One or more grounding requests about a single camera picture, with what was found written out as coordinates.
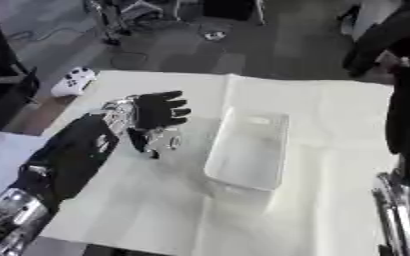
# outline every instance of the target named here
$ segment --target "white cloth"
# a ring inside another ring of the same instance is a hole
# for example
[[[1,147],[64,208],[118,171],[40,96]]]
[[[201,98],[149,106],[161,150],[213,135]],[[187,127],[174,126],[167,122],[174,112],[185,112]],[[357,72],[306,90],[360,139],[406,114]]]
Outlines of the white cloth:
[[[186,144],[148,161],[122,139],[44,236],[179,256],[376,254],[382,235],[370,189],[395,160],[383,132],[390,87],[107,71],[45,135],[107,100],[167,90],[183,90],[193,109],[182,127]],[[229,106],[290,116],[282,184],[256,218],[214,202],[203,187],[203,164]]]

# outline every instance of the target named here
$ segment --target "metal robot arm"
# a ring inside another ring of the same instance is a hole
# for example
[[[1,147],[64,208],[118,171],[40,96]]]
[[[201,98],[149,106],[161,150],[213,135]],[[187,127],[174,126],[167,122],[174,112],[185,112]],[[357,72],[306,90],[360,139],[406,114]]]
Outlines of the metal robot arm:
[[[35,152],[18,178],[0,195],[0,256],[21,255],[57,214],[76,197],[108,159],[123,133],[135,148],[158,158],[175,149],[180,134],[171,126],[191,110],[176,100],[180,91],[130,96],[74,120]]]

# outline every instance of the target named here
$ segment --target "gray carpet floor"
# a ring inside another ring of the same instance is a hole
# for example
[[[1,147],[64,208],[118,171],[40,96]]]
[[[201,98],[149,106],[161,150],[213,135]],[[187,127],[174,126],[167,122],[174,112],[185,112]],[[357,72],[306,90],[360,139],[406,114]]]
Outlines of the gray carpet floor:
[[[335,22],[346,7],[343,0],[266,0],[266,5],[266,26],[201,17],[199,6],[186,5],[181,14],[188,22],[154,22],[151,30],[123,37],[121,47],[99,41],[80,0],[0,0],[0,24],[20,60],[38,67],[43,86],[37,100],[48,97],[51,87],[75,66],[236,73],[270,79],[348,79],[341,61],[352,43],[338,33]],[[228,36],[214,43],[204,40],[201,31],[214,29]],[[27,33],[19,36],[24,38],[13,36],[23,31]],[[82,245],[71,247],[46,239],[27,256],[41,255],[39,251],[67,255]],[[85,255],[105,253],[89,248]]]

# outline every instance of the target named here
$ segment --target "cable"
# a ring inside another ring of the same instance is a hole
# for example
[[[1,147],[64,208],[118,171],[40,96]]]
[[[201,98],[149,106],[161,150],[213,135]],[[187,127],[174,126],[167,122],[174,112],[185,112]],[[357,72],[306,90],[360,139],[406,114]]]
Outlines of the cable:
[[[12,33],[8,36],[6,36],[6,39],[8,41],[21,41],[21,40],[32,40],[34,37],[34,31],[32,30],[24,30],[24,31],[19,31]]]
[[[121,67],[119,67],[118,65],[116,65],[116,58],[117,58],[117,57],[120,57],[120,56],[123,56],[123,55],[126,55],[126,54],[129,54],[129,55],[132,54],[132,55],[140,55],[140,56],[143,56],[143,60],[141,61],[141,63],[139,64],[139,66],[143,65],[144,63],[146,63],[147,60],[149,59],[149,55],[147,55],[146,53],[126,51],[126,50],[124,50],[124,49],[121,48],[121,47],[118,47],[118,49],[119,49],[120,51],[119,51],[119,52],[115,52],[115,54],[114,54],[112,57],[110,57],[110,60],[109,60],[110,66],[111,66],[113,69],[117,69],[117,70],[129,70],[129,68],[121,68]]]
[[[19,31],[16,33],[13,33],[11,35],[6,36],[8,41],[22,41],[22,40],[27,40],[28,43],[37,43],[37,42],[41,42],[41,41],[45,41],[48,38],[52,37],[53,35],[55,35],[56,33],[62,32],[62,31],[69,31],[69,32],[73,32],[73,33],[77,33],[80,35],[84,35],[86,33],[88,33],[91,29],[87,30],[87,31],[78,31],[74,28],[69,28],[69,27],[62,27],[62,28],[56,28],[53,29],[52,31],[50,31],[49,33],[47,33],[44,36],[41,36],[39,38],[35,38],[35,32],[32,30],[24,30],[24,31]]]
[[[46,39],[52,37],[53,35],[55,35],[55,34],[58,33],[58,32],[61,32],[61,31],[70,31],[70,32],[73,32],[73,33],[77,33],[77,34],[80,34],[80,35],[84,35],[84,34],[86,34],[87,32],[89,32],[90,30],[87,30],[87,31],[82,32],[82,31],[78,31],[78,30],[76,30],[76,29],[74,29],[74,28],[56,28],[56,29],[54,29],[53,31],[49,32],[48,34],[46,34],[46,35],[44,35],[44,36],[41,36],[41,37],[39,37],[39,38],[37,38],[37,39],[33,39],[31,42],[41,42],[41,41],[44,41],[44,40],[46,40]]]

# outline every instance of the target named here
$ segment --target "white plastic bin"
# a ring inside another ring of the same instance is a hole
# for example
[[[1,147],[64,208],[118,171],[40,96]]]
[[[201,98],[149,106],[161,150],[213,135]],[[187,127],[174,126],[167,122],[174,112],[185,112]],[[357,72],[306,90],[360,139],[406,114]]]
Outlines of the white plastic bin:
[[[205,164],[214,198],[265,209],[281,181],[289,118],[230,108]]]

